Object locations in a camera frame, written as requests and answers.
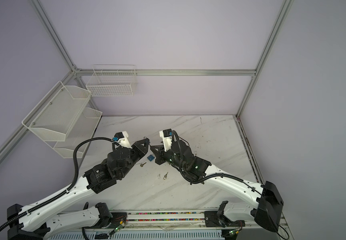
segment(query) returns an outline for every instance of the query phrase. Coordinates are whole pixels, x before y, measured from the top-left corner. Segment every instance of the white marble surface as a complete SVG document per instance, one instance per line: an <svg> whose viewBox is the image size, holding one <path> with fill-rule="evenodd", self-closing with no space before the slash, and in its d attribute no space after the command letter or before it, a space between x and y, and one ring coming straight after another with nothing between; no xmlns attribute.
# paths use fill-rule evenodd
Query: white marble surface
<svg viewBox="0 0 346 240"><path fill-rule="evenodd" d="M139 116L103 117L94 137L112 138L116 132L127 131L129 141L147 137L151 145L161 145L159 131L173 129L190 143L192 152L219 168L246 180L255 177L244 146L231 115L207 116ZM112 151L107 141L93 141L80 167L80 175L99 164ZM237 197L219 188L205 184L190 185L180 173L164 163L157 165L146 159L151 150L116 185L100 194L75 204L70 210L107 203L109 209L204 209L218 208L224 200L241 202Z"/></svg>

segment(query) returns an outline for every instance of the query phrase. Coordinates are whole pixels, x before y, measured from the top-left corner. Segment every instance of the gray marble vein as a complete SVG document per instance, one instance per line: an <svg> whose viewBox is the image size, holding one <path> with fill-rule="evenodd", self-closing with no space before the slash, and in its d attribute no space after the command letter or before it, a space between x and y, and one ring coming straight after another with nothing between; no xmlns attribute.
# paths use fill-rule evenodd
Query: gray marble vein
<svg viewBox="0 0 346 240"><path fill-rule="evenodd" d="M148 137L151 145L160 145L159 131L174 129L190 143L193 153L230 174L254 181L255 177L238 134L233 116L139 116L103 117L95 137L112 138L116 132L127 131L129 141ZM80 175L99 164L111 151L107 141L93 141L80 167ZM90 205L107 203L109 209L192 209L217 208L224 200L241 202L212 185L190 185L167 163L157 165L146 159L148 154L117 184L92 196ZM69 210L82 209L81 201Z"/></svg>

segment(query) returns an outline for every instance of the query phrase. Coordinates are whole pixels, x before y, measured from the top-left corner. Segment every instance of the robotic arm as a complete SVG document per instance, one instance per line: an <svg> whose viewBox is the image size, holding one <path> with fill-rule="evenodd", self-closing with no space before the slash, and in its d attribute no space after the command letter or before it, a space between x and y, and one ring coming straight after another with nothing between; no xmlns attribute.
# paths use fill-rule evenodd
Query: robotic arm
<svg viewBox="0 0 346 240"><path fill-rule="evenodd" d="M214 216L218 226L236 226L238 220L254 220L264 229L278 232L283 200L273 183L266 182L265 185L262 185L228 174L209 161L194 156L190 147L171 129L160 131L160 136L163 145L150 146L156 156L157 164L167 162L177 169L191 185L211 184L245 202L238 204L222 202ZM98 203L94 207L82 211L68 214L59 213L74 203L115 185L117 180L122 180L137 161L147 154L149 139L145 138L130 145L127 137L127 132L118 132L113 139L98 137L79 144L81 146L88 141L104 139L112 142L113 151L101 164L94 166L82 177L79 177L72 187L65 187L27 206L15 204L9 207L7 210L8 222L5 223L5 226L0 227L0 231L9 225L8 240L42 240L80 227L107 228L109 225L113 227L111 223L123 226L124 220L113 216L115 213L112 215L105 203Z"/></svg>

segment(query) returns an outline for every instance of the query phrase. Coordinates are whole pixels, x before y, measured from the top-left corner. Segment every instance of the white mesh shelf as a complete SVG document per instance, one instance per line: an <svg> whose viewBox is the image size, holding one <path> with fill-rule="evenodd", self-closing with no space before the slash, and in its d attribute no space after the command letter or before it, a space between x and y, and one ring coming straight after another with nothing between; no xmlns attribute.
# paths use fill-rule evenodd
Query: white mesh shelf
<svg viewBox="0 0 346 240"><path fill-rule="evenodd" d="M22 121L43 141L65 141L91 96L88 90L61 82L56 86L60 84L58 92L32 122L25 124L27 118Z"/></svg>
<svg viewBox="0 0 346 240"><path fill-rule="evenodd" d="M75 126L69 133L68 137L63 142L56 142L54 146L48 144L63 158L72 158L75 147L87 139L93 137L94 130L96 129L102 112L94 110L92 108L84 108L83 113L76 121ZM82 145L78 152L77 158L82 158L83 154L88 146L88 143Z"/></svg>
<svg viewBox="0 0 346 240"><path fill-rule="evenodd" d="M86 84L92 96L133 95L137 87L134 65L93 65L94 73Z"/></svg>

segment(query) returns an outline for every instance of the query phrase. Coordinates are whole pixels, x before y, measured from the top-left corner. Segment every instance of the blue square object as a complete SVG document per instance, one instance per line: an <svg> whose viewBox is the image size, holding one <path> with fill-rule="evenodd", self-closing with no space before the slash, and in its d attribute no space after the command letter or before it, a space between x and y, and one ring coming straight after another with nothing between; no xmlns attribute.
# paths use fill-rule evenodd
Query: blue square object
<svg viewBox="0 0 346 240"><path fill-rule="evenodd" d="M149 155L148 159L149 159L149 161L153 161L154 156L153 155Z"/></svg>

